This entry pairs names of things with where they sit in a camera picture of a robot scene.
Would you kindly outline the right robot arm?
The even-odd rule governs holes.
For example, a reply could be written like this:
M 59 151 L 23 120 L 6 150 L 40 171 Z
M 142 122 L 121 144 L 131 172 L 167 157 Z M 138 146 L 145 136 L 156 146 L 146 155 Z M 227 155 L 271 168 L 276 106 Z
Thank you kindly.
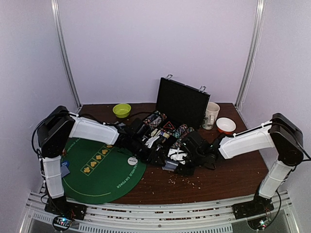
M 272 197 L 290 172 L 303 162 L 303 133 L 283 114 L 273 114 L 272 119 L 253 129 L 233 134 L 220 133 L 210 144 L 199 133 L 191 132 L 182 139 L 176 151 L 169 155 L 186 168 L 195 166 L 213 167 L 218 157 L 231 159 L 252 151 L 276 148 L 278 157 L 266 177 L 259 184 L 252 201 L 235 204 L 253 214 L 273 210 Z

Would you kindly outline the grey playing card deck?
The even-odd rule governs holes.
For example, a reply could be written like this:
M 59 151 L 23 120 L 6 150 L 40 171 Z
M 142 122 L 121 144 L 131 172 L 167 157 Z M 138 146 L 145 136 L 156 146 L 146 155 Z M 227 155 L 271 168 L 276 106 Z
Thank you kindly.
M 167 171 L 175 171 L 177 167 L 178 163 L 175 163 L 174 161 L 166 161 L 165 166 L 163 166 L 162 169 Z

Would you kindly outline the white dealer button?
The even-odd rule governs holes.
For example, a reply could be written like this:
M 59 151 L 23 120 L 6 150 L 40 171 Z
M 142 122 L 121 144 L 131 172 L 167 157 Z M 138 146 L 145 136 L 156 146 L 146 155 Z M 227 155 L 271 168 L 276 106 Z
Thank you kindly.
M 128 164 L 131 166 L 134 166 L 138 163 L 138 159 L 135 157 L 129 157 L 127 160 Z

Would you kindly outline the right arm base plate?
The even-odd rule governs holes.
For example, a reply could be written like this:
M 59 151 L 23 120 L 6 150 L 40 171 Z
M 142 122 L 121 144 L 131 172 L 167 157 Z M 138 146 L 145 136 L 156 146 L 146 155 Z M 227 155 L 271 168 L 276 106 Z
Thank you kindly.
M 265 214 L 266 210 L 274 210 L 271 202 L 256 202 L 254 200 L 243 203 L 237 203 L 232 206 L 235 219 L 248 218 L 260 214 Z

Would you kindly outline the blue small blind button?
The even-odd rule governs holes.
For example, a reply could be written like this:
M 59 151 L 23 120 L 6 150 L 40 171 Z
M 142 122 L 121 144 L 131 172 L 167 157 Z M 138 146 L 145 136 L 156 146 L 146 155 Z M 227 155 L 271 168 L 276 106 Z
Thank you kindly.
M 69 167 L 69 161 L 64 161 L 61 163 L 61 166 Z

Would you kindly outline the black poker chip case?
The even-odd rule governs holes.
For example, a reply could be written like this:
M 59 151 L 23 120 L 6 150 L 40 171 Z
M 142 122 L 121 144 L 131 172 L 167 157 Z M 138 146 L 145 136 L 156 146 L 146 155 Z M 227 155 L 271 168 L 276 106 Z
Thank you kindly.
M 161 142 L 160 140 L 152 139 L 150 134 L 153 130 L 150 129 L 143 136 L 135 135 L 133 138 L 136 143 L 146 145 L 148 148 L 163 144 L 164 147 L 170 147 L 175 142 L 172 134 L 183 124 L 188 127 L 193 127 L 197 130 L 204 117 L 205 111 L 210 98 L 210 94 L 205 91 L 193 88 L 191 86 L 176 82 L 167 78 L 161 78 L 155 110 L 160 114 L 165 114 L 166 119 L 156 128 L 165 131 L 170 137 Z M 162 127 L 170 121 L 174 126 L 174 131 L 167 131 Z

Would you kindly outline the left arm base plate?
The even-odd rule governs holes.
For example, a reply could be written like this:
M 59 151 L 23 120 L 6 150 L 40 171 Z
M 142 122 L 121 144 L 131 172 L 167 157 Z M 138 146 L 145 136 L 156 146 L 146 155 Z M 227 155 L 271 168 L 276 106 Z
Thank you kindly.
M 68 202 L 65 207 L 56 208 L 53 204 L 48 203 L 44 208 L 45 212 L 52 213 L 58 216 L 65 216 L 66 218 L 84 220 L 87 211 L 87 206 Z

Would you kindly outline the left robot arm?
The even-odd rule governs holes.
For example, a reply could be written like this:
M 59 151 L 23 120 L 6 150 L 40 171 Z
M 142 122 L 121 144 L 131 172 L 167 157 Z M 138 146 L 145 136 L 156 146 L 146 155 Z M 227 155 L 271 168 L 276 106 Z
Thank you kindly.
M 130 125 L 106 123 L 90 114 L 75 114 L 59 105 L 38 123 L 32 137 L 38 148 L 33 149 L 41 163 L 41 175 L 46 182 L 49 204 L 60 216 L 70 211 L 61 178 L 61 155 L 70 138 L 81 138 L 116 145 L 132 152 L 140 161 L 164 166 L 164 150 L 154 139 L 139 133 L 145 123 L 136 118 Z

